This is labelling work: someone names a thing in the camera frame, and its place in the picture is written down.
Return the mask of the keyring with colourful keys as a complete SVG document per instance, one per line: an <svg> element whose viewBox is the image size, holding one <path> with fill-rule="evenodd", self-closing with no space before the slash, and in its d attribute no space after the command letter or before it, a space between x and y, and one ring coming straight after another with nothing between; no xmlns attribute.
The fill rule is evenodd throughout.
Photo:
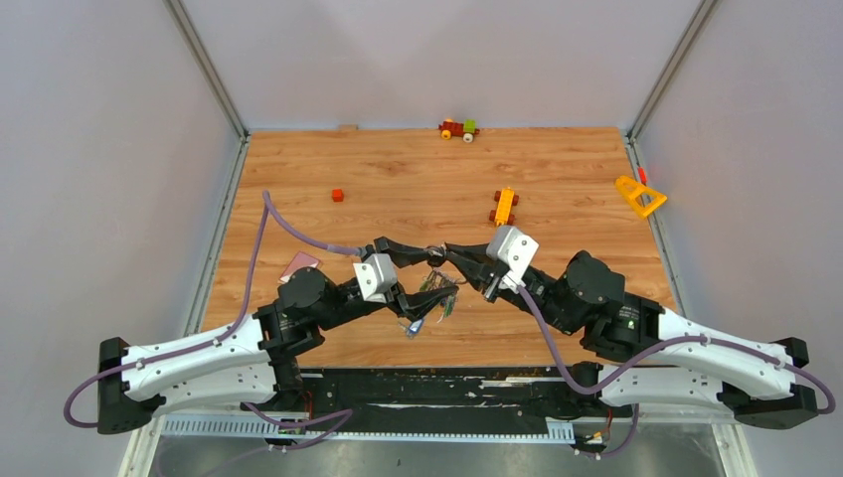
<svg viewBox="0 0 843 477"><path fill-rule="evenodd" d="M428 246L437 246L440 248L440 266L439 267L430 267L426 263L429 268L427 275L421 282L419 287L419 291L426 291L429 289L435 288L442 288L448 285L456 285L457 287L460 284L463 284L461 279L452 277L444 272L441 268L445 264L445 250L444 250L444 243L440 245L428 245ZM450 297L446 298L442 302L439 303L437 307L431 310L424 318L419 321L411 322L408 320L408 323L403 326L405 335L408 339L415 338L420 331L422 330L424 324L426 323L427 316L430 313L439 314L438 321L441 322L444 318L448 317L452 312L456 302L456 294L451 295Z"/></svg>

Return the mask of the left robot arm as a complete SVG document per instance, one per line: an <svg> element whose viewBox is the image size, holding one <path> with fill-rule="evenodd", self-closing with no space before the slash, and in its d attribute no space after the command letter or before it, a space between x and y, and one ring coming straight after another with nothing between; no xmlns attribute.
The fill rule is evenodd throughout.
<svg viewBox="0 0 843 477"><path fill-rule="evenodd" d="M423 319L455 286L407 293L396 271L421 262L441 265L445 258L443 246L378 238L345 282L303 267L278 286L271 303L210 332L146 346L106 339L98 351L103 376L94 427L103 435L127 432L201 403L271 401L281 410L295 409L305 388L297 356L322 345L323 332L382 309L412 322Z"/></svg>

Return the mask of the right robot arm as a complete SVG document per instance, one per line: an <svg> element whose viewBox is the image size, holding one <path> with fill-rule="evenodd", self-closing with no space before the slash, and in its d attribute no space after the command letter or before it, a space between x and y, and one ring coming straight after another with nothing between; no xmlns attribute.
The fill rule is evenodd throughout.
<svg viewBox="0 0 843 477"><path fill-rule="evenodd" d="M698 324L627 291L622 274L584 250L553 277L533 265L537 249L520 236L448 244L443 257L486 300L535 318L576 412L680 404L780 430L834 411L833 393L806 371L804 341L757 342Z"/></svg>

